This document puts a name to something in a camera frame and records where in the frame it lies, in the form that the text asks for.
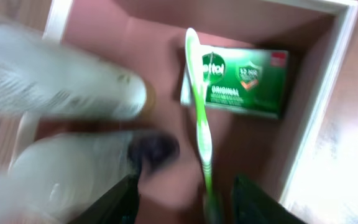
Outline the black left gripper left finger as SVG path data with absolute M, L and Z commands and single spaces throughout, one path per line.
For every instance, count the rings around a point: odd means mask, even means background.
M 69 224 L 134 224 L 139 211 L 139 177 L 127 175 Z

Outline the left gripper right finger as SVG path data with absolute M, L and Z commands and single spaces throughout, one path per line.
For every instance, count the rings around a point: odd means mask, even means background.
M 305 224 L 245 175 L 234 178 L 232 204 L 236 224 Z

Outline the green white toothbrush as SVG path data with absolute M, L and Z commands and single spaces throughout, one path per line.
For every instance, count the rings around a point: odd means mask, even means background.
M 207 223 L 222 223 L 219 197 L 213 189 L 213 143 L 204 102 L 207 83 L 203 75 L 201 44 L 198 34 L 191 27 L 185 34 L 185 57 L 195 103 L 196 142 L 206 189 L 203 199 L 204 216 Z

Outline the clear pump bottle dark liquid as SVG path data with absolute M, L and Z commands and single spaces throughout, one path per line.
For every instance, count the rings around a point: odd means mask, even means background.
M 0 222 L 16 215 L 63 223 L 84 212 L 147 161 L 176 159 L 178 140 L 153 130 L 65 133 L 39 139 L 0 171 Z

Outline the green soap packet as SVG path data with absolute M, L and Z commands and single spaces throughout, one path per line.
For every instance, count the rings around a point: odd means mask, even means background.
M 204 105 L 278 119 L 282 112 L 288 60 L 286 50 L 200 45 Z

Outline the white lotion tube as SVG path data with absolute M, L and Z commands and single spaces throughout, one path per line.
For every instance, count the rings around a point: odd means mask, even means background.
M 131 70 L 0 24 L 0 113 L 129 120 L 149 96 Z

